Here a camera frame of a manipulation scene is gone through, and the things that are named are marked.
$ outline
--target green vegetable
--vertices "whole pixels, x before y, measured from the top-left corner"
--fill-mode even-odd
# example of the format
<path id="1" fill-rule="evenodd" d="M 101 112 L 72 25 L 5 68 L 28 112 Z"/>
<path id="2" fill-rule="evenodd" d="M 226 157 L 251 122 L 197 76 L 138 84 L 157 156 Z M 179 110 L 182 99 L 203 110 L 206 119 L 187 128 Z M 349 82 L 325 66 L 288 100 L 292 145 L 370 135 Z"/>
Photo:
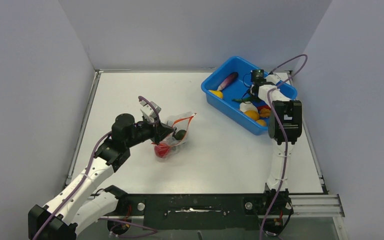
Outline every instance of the green vegetable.
<path id="1" fill-rule="evenodd" d="M 174 138 L 177 140 L 177 141 L 180 141 L 182 140 L 186 135 L 186 130 L 179 130 L 176 132 L 176 134 L 174 135 Z"/>
<path id="2" fill-rule="evenodd" d="M 233 102 L 237 102 L 237 103 L 245 103 L 245 102 L 261 102 L 261 99 L 259 99 L 258 97 L 255 97 L 255 96 L 247 96 L 245 98 L 235 98 L 235 99 L 232 99 Z"/>

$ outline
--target screw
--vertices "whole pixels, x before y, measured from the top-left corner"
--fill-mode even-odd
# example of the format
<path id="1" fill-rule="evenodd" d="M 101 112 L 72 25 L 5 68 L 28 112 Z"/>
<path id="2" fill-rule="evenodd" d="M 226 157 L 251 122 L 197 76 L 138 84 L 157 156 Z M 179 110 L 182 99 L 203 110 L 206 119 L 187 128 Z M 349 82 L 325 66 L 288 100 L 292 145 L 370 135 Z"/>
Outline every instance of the screw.
<path id="1" fill-rule="evenodd" d="M 246 209 L 246 210 L 251 210 L 251 209 L 253 209 L 253 204 L 252 204 L 251 202 L 247 202 L 247 203 L 245 203 L 245 209 Z"/>
<path id="2" fill-rule="evenodd" d="M 137 210 L 139 210 L 139 211 L 143 211 L 145 209 L 145 203 L 143 203 L 143 202 L 139 202 L 138 204 L 137 204 Z"/>

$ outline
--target lemon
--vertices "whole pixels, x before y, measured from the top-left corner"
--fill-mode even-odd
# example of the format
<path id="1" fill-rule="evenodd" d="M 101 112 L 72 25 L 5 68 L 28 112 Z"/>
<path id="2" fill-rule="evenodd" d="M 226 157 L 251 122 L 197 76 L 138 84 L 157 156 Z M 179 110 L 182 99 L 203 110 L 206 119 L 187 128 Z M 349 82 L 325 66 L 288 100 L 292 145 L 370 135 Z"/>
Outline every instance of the lemon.
<path id="1" fill-rule="evenodd" d="M 257 120 L 256 122 L 257 122 L 259 125 L 263 126 L 263 127 L 266 127 L 266 126 L 267 126 L 266 121 L 264 121 L 263 119 Z"/>
<path id="2" fill-rule="evenodd" d="M 248 110 L 248 111 L 244 112 L 244 114 L 247 115 L 248 117 L 250 117 L 254 121 L 257 121 L 258 119 L 260 119 L 260 115 L 256 111 Z"/>
<path id="3" fill-rule="evenodd" d="M 215 91 L 215 90 L 210 90 L 210 93 L 216 95 L 217 97 L 223 99 L 223 93 L 221 91 Z"/>

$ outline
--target white wall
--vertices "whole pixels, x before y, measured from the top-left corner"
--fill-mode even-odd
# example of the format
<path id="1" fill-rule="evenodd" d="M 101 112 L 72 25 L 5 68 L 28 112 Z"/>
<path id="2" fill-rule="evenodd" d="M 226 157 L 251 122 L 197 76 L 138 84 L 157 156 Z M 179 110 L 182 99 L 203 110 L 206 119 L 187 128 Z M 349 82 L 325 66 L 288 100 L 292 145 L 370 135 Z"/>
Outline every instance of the white wall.
<path id="1" fill-rule="evenodd" d="M 63 187 L 93 67 L 56 0 L 0 0 L 0 239 Z"/>
<path id="2" fill-rule="evenodd" d="M 332 0 L 59 1 L 96 69 L 190 69 L 300 54 Z"/>
<path id="3" fill-rule="evenodd" d="M 384 1 L 333 0 L 294 83 L 351 240 L 384 239 Z"/>

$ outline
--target metal frame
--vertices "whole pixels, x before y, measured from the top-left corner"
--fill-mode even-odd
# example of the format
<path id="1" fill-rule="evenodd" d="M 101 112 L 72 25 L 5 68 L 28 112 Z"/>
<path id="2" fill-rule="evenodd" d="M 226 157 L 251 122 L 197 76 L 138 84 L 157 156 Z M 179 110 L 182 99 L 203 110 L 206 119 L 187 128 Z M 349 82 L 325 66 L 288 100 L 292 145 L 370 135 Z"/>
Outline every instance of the metal frame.
<path id="1" fill-rule="evenodd" d="M 294 214 L 291 218 L 333 218 L 338 223 L 337 229 L 344 231 L 345 228 L 342 217 L 344 217 L 344 210 L 342 208 L 341 199 L 338 194 L 304 194 L 304 195 L 289 195 Z M 106 216 L 109 219 L 123 219 L 125 216 Z M 268 218 L 278 218 L 278 215 L 269 215 Z M 128 219 L 143 219 L 143 215 L 134 215 Z"/>
<path id="2" fill-rule="evenodd" d="M 76 165 L 77 157 L 79 154 L 80 145 L 82 144 L 83 136 L 85 134 L 86 125 L 88 123 L 88 118 L 91 112 L 92 104 L 95 98 L 95 94 L 98 88 L 99 80 L 102 73 L 166 73 L 166 72 L 177 72 L 177 73 L 190 73 L 190 72 L 205 72 L 211 73 L 215 70 L 214 67 L 208 68 L 197 68 L 197 69 L 188 69 L 188 70 L 178 70 L 178 69 L 165 69 L 165 70 L 132 70 L 132 69 L 100 69 L 96 70 L 92 87 L 89 94 L 89 99 L 86 106 L 86 111 L 84 113 L 83 121 L 80 128 L 80 134 L 77 140 L 75 152 L 71 161 L 71 165 L 68 172 L 68 177 L 66 179 L 66 185 L 68 185 L 73 177 L 74 168 Z M 319 175 L 320 184 L 327 193 L 325 186 L 325 181 L 323 179 L 323 174 L 320 169 L 319 161 L 314 150 L 314 146 L 308 132 L 306 121 L 303 119 L 303 128 L 307 136 L 308 144 L 311 150 L 311 154 L 314 160 L 314 165 L 316 167 L 317 173 Z M 320 217 L 332 217 L 335 228 L 340 240 L 348 240 L 347 232 L 344 227 L 344 220 L 342 217 L 345 216 L 344 210 L 341 204 L 339 195 L 334 194 L 300 194 L 300 195 L 290 195 L 290 198 L 293 203 L 293 208 L 295 214 L 292 218 L 320 218 Z M 109 218 L 120 219 L 124 216 L 109 216 Z M 131 219 L 143 219 L 143 216 L 132 216 Z"/>

